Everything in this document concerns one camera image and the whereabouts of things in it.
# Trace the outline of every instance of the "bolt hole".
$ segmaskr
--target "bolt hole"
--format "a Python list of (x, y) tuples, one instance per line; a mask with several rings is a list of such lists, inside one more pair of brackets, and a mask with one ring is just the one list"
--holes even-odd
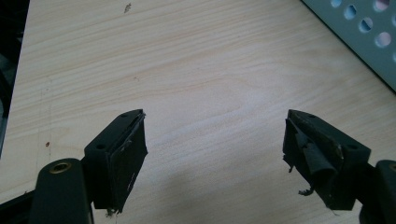
[(390, 44), (392, 37), (387, 32), (382, 32), (381, 34), (375, 37), (375, 43), (380, 48), (384, 48)]
[(344, 16), (347, 20), (352, 20), (356, 16), (356, 8), (353, 5), (349, 5), (346, 7), (346, 10), (344, 11)]
[(352, 148), (352, 149), (358, 149), (358, 147), (355, 146), (355, 145), (347, 145), (347, 146), (350, 147), (350, 148)]
[(376, 11), (384, 11), (389, 7), (389, 0), (375, 0), (374, 2), (374, 9)]
[(60, 163), (52, 166), (50, 168), (49, 172), (54, 175), (57, 175), (57, 174), (63, 173), (66, 170), (70, 169), (71, 166), (72, 166), (72, 164), (69, 162), (60, 162)]
[(341, 6), (342, 2), (343, 2), (342, 0), (332, 0), (331, 4), (332, 4), (332, 7), (339, 7), (339, 6)]
[(368, 17), (364, 18), (361, 21), (361, 24), (359, 24), (359, 29), (363, 33), (367, 33), (369, 31), (371, 31), (372, 28), (373, 28), (373, 20), (371, 18), (368, 18)]
[(106, 145), (104, 144), (99, 144), (96, 146), (97, 149), (104, 149), (106, 147)]

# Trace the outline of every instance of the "black metal arm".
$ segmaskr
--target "black metal arm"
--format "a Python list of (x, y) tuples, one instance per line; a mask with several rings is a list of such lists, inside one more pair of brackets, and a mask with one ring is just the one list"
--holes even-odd
[(143, 110), (119, 115), (85, 148), (85, 157), (54, 161), (34, 191), (0, 205), (1, 223), (93, 223), (96, 209), (122, 212), (148, 154)]
[(368, 163), (371, 150), (326, 121), (296, 110), (286, 119), (284, 160), (332, 210), (362, 204), (361, 223), (396, 223), (396, 161)]

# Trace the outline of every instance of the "perforated metal panel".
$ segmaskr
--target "perforated metal panel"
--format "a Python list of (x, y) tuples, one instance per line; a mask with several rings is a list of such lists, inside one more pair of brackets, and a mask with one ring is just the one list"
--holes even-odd
[(396, 0), (303, 0), (396, 90)]

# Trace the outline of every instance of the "dark stain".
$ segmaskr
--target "dark stain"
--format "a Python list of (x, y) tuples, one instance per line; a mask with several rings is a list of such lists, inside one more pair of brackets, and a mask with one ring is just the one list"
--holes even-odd
[(128, 5), (126, 5), (125, 10), (124, 10), (124, 13), (129, 12), (129, 10), (131, 9), (131, 5), (132, 5), (131, 3), (128, 4)]

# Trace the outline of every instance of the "light wood grain surface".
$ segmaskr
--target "light wood grain surface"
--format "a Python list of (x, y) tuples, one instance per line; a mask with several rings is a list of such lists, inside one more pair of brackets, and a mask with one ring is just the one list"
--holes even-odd
[(149, 154), (124, 212), (96, 223), (358, 223), (359, 203), (334, 213), (297, 194), (285, 117), (327, 120), (375, 165), (396, 160), (395, 103), (300, 1), (31, 0), (0, 202), (143, 108)]

